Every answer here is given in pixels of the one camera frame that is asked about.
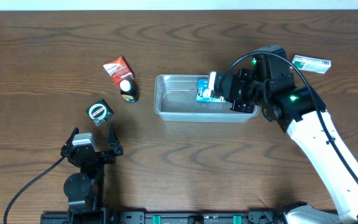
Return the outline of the white green medicine box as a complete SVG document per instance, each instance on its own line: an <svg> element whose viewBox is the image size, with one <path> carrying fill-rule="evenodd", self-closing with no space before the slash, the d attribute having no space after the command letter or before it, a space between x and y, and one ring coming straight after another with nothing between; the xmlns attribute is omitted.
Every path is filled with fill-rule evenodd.
<svg viewBox="0 0 358 224"><path fill-rule="evenodd" d="M319 58L295 55L292 64L299 69L307 72L325 74L331 68L331 61Z"/></svg>

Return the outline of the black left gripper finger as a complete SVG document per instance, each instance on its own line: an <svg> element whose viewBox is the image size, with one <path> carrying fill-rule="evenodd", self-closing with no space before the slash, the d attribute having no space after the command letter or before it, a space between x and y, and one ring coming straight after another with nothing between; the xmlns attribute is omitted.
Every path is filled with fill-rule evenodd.
<svg viewBox="0 0 358 224"><path fill-rule="evenodd" d="M120 150L120 148L121 148L121 143L119 142L119 140L116 136L116 132L115 132L113 123L111 123L109 126L108 145L111 150Z"/></svg>
<svg viewBox="0 0 358 224"><path fill-rule="evenodd" d="M71 146L74 137L75 137L78 133L79 133L79 129L78 129L78 128L74 128L74 130L72 131L70 137L67 139L65 145L66 145L66 146Z"/></svg>

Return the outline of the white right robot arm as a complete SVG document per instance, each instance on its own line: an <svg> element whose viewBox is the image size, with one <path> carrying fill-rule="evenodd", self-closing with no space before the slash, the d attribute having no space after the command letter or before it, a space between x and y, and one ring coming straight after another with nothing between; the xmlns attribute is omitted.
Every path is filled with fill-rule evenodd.
<svg viewBox="0 0 358 224"><path fill-rule="evenodd" d="M275 223L358 223L358 162L337 132L326 105L279 45L245 54L223 73L211 72L214 98L248 113L259 106L266 120L301 148L331 196L336 213L304 202L284 208Z"/></svg>

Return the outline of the blue snack packet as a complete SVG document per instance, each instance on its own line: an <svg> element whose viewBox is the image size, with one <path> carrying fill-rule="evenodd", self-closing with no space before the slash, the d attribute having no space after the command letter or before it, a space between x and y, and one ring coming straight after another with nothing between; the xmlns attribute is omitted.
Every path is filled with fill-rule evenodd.
<svg viewBox="0 0 358 224"><path fill-rule="evenodd" d="M212 97L212 91L208 88L207 80L198 80L196 91L197 102L210 102L210 103L227 103L227 101L221 96L219 98Z"/></svg>

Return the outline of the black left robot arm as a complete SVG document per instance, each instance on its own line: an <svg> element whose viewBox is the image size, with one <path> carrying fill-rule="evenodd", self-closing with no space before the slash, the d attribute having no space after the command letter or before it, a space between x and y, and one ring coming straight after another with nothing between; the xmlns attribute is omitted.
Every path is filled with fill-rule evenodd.
<svg viewBox="0 0 358 224"><path fill-rule="evenodd" d="M96 151L91 133L79 133L75 128L61 148L61 155L80 169L64 183L68 198L68 223L114 223L117 218L109 206L103 205L104 166L123 155L114 125L110 124L107 151Z"/></svg>

